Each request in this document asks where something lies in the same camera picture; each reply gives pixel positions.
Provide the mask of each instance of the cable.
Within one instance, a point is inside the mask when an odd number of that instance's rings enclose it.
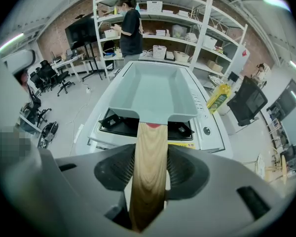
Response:
[[[67,122],[66,124],[70,124],[70,123],[73,123],[73,124],[74,124],[74,120],[77,118],[77,116],[78,116],[79,112],[82,110],[82,108],[85,107],[85,106],[88,106],[88,105],[89,105],[90,99],[91,99],[91,92],[89,93],[89,100],[88,100],[88,102],[85,103],[84,105],[82,105],[82,106],[80,107],[79,111],[77,112],[77,114],[75,115],[74,119],[71,120],[71,121],[69,121],[69,122]],[[71,152],[72,152],[72,150],[73,150],[73,146],[74,146],[74,130],[73,130],[73,142],[72,142],[72,144],[71,144],[71,149],[70,149],[69,156],[71,156]]]

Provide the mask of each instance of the white floor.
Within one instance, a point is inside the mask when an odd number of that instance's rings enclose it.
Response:
[[[63,90],[57,97],[59,87],[56,86],[52,91],[45,92],[39,97],[42,101],[42,109],[52,109],[45,118],[48,122],[56,121],[59,124],[56,137],[48,145],[48,149],[55,158],[75,155],[74,137],[109,85],[107,79],[104,78],[104,73],[101,73],[101,76],[103,80],[98,74],[92,75],[84,81],[84,84],[79,82],[75,76],[67,77],[66,81],[75,83],[75,85],[68,87],[68,94]],[[86,93],[86,84],[89,85],[91,93]]]

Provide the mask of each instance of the tv stand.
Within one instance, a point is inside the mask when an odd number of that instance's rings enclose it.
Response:
[[[84,49],[85,49],[85,53],[86,53],[86,58],[89,60],[89,64],[90,64],[90,67],[91,67],[92,72],[90,72],[88,75],[86,75],[85,77],[83,77],[83,78],[82,78],[82,82],[84,81],[84,79],[86,79],[87,77],[89,77],[89,76],[91,76],[91,75],[93,75],[93,74],[95,74],[95,73],[99,73],[99,76],[100,76],[101,80],[103,80],[102,77],[101,77],[101,74],[100,74],[100,71],[99,71],[99,68],[98,68],[97,62],[96,62],[96,60],[95,60],[95,56],[94,56],[94,53],[93,53],[92,45],[89,44],[89,46],[90,46],[91,53],[92,53],[92,57],[93,57],[93,61],[94,61],[94,64],[95,64],[97,70],[95,71],[95,70],[93,69],[92,64],[91,64],[91,60],[88,59],[88,58],[90,58],[90,56],[89,56],[89,53],[88,53],[87,46],[85,45],[85,46],[84,46]]]

